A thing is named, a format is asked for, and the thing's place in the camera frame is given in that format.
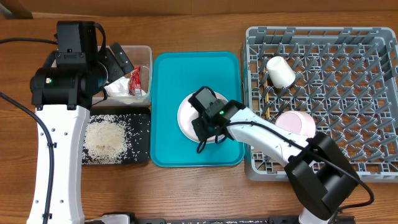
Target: blue plastic tray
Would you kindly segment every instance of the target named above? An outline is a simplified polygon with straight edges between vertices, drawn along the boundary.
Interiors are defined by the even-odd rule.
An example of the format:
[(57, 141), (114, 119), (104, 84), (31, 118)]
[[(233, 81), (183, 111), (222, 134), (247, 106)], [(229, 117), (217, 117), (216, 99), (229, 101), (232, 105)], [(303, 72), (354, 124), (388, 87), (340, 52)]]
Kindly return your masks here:
[(180, 103), (202, 86), (227, 100), (241, 101), (239, 61), (229, 52), (167, 53), (157, 57), (152, 83), (150, 156), (161, 167), (235, 166), (244, 156), (242, 143), (227, 139), (207, 144), (197, 154), (198, 143), (181, 132), (177, 123)]

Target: dish rack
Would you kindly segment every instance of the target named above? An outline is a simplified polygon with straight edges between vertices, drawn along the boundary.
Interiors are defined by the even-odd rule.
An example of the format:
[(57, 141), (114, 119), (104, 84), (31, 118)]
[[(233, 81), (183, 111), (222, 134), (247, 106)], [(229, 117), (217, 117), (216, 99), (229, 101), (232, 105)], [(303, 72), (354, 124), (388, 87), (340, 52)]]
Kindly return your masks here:
[[(398, 182), (397, 50), (394, 32), (383, 27), (250, 27), (242, 53), (245, 104), (272, 123), (283, 111), (311, 114), (363, 181)], [(274, 56), (296, 72), (290, 88), (266, 86)], [(281, 165), (251, 146), (245, 173), (287, 180)]]

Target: pink bowl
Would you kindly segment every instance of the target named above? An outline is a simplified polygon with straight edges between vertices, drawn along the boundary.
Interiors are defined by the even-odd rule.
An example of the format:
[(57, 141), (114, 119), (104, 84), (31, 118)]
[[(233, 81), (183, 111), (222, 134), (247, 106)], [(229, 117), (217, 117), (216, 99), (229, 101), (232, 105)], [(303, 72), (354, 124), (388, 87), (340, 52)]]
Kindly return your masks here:
[(313, 118), (302, 111), (286, 111), (282, 113), (275, 125), (295, 134), (302, 134), (310, 138), (314, 137), (317, 127)]

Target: black tray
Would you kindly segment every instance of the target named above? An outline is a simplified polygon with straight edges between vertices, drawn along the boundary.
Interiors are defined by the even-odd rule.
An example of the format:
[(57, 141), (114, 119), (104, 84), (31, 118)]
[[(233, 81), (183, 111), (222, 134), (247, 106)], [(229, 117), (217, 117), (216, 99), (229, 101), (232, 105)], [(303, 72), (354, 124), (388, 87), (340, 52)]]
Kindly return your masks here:
[(83, 146), (84, 165), (93, 164), (142, 164), (149, 161), (150, 149), (150, 109), (149, 108), (94, 108), (90, 111), (90, 121), (95, 115), (121, 115), (130, 114), (127, 116), (131, 118), (130, 121), (125, 121), (129, 124), (131, 130), (134, 130), (131, 135), (127, 136), (131, 147), (127, 147), (126, 152), (122, 157), (115, 157), (116, 162), (109, 162), (109, 159), (102, 159), (90, 155), (90, 151)]

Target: red packet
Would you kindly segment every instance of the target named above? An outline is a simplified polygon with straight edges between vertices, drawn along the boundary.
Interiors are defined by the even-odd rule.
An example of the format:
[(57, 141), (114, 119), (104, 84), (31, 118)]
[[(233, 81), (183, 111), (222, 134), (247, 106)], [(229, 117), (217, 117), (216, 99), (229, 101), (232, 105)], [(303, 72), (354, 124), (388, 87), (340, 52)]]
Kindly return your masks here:
[(139, 78), (140, 71), (141, 67), (135, 66), (134, 71), (130, 73), (129, 95), (131, 96), (141, 96), (141, 81)]

